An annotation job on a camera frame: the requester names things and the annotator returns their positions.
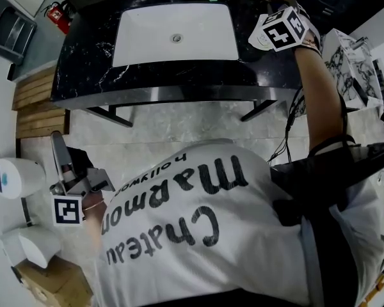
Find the slim chrome faucet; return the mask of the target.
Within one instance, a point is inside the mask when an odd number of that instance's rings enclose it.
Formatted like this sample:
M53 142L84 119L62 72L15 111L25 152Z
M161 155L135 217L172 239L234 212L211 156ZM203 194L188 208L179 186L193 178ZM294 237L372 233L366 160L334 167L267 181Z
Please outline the slim chrome faucet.
M360 47L362 47L363 45L368 45L368 43L369 43L369 39L366 36L364 36L364 37L359 38L357 41L352 42L350 47L353 50L357 50Z

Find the white marble sink block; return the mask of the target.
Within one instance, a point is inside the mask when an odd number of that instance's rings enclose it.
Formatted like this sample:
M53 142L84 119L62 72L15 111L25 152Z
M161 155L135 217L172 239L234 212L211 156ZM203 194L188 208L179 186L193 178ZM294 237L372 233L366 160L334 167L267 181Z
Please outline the white marble sink block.
M380 84L366 44L332 29L323 40L322 57L335 79L346 106L351 109L379 107L383 104Z

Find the white toilet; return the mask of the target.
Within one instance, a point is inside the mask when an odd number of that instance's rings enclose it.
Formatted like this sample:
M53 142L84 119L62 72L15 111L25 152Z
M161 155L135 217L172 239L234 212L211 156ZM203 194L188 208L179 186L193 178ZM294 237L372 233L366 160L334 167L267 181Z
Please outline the white toilet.
M61 251L57 235L41 226L13 229L0 235L0 242L13 267L28 260L45 269L53 256Z

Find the small cardboard box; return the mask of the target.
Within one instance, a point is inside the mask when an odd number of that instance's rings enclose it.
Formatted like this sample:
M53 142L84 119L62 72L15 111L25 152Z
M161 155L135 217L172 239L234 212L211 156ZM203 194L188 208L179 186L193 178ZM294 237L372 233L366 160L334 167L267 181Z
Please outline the small cardboard box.
M45 269L29 260L14 268L22 285L46 307L90 307L93 292L80 266L58 256Z

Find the white pump bottle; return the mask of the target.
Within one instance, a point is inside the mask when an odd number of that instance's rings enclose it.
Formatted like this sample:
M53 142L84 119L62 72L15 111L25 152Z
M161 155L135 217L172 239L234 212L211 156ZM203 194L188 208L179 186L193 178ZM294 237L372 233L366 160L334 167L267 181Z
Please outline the white pump bottle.
M257 24L255 26L255 29L251 33L250 37L248 38L248 43L260 50L260 51L270 51L273 50L273 45L271 44L269 38L265 34L265 32L262 29L262 25L266 18L268 17L267 14L261 14L259 15L259 19L257 21Z

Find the person's left forearm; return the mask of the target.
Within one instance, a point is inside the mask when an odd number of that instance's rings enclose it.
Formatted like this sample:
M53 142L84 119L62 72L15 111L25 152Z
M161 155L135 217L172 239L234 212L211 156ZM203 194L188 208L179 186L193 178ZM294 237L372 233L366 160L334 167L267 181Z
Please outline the person's left forearm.
M101 228L107 205L101 192L88 193L82 200L85 227L89 233L96 255L99 255L101 247Z

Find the white rectangular sink basin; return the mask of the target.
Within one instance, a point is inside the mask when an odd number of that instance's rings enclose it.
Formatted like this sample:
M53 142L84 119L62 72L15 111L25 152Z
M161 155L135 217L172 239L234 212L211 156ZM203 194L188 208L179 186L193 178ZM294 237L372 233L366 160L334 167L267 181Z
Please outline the white rectangular sink basin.
M113 67L239 58L230 10L218 3L159 4L123 12Z

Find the red fire extinguisher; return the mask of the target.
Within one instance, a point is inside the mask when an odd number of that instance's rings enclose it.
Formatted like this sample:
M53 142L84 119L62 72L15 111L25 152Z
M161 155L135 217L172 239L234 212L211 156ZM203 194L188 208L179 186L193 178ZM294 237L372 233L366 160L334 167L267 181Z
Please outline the red fire extinguisher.
M41 10L44 16L47 17L64 35L68 34L72 22L67 7L67 1L63 1L62 3L55 1Z

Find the black marble vanity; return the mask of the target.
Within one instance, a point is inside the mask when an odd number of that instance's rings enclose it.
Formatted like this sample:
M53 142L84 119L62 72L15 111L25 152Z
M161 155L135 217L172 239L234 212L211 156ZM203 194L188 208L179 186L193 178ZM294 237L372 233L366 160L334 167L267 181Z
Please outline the black marble vanity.
M267 108L290 102L301 87L290 50L260 51L249 44L259 15L280 0L220 0L228 6L239 58L236 61L165 61L113 68L118 23L130 8L170 0L107 0L78 13L55 70L51 101L129 127L117 107L169 102L249 101L251 120Z

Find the black plastic cabinet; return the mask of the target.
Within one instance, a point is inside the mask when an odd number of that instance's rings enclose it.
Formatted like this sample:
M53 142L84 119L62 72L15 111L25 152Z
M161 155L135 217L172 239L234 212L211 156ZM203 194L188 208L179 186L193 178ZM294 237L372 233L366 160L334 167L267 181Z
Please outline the black plastic cabinet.
M384 0L296 0L321 35L332 29L345 34L369 20L382 8Z

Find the person's white printed t-shirt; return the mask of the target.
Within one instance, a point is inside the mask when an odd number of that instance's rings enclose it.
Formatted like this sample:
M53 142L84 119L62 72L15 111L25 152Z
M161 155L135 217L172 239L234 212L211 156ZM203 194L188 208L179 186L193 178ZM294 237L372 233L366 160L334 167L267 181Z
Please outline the person's white printed t-shirt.
M362 263L358 303L384 258L379 200L369 181L349 191L340 216ZM92 307L312 307L301 227L261 212L245 219L181 223L129 221L101 228Z

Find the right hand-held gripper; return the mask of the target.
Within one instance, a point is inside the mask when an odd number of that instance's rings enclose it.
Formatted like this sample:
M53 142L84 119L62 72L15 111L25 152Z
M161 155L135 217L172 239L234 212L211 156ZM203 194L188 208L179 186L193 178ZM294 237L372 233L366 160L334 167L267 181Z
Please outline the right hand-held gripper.
M268 15L261 25L261 30L276 52L305 43L308 32L312 33L314 39L317 40L317 48L320 48L319 31L306 16L293 6Z

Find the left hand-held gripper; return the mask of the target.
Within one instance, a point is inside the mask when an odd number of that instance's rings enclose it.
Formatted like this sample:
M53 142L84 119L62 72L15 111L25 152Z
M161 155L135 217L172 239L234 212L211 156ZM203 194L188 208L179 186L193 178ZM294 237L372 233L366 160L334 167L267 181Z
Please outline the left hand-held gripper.
M59 181L50 186L54 226L81 226L83 200L91 193L114 191L104 169L93 168L84 150L67 147L59 131L51 134L51 145Z

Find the person's right forearm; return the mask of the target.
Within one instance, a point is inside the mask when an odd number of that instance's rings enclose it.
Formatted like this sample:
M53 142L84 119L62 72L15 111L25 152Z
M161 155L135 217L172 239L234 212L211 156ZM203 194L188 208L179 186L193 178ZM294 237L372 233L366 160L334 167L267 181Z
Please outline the person's right forearm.
M335 80L322 57L312 49L294 51L307 112L309 154L351 134Z

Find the black body harness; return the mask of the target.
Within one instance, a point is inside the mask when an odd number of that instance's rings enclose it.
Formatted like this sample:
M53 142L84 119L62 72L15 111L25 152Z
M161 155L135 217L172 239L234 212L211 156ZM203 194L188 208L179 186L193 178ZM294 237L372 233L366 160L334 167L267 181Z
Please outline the black body harness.
M351 230L335 203L276 200L283 226L301 227L307 285L312 307L355 307L362 284L362 263Z

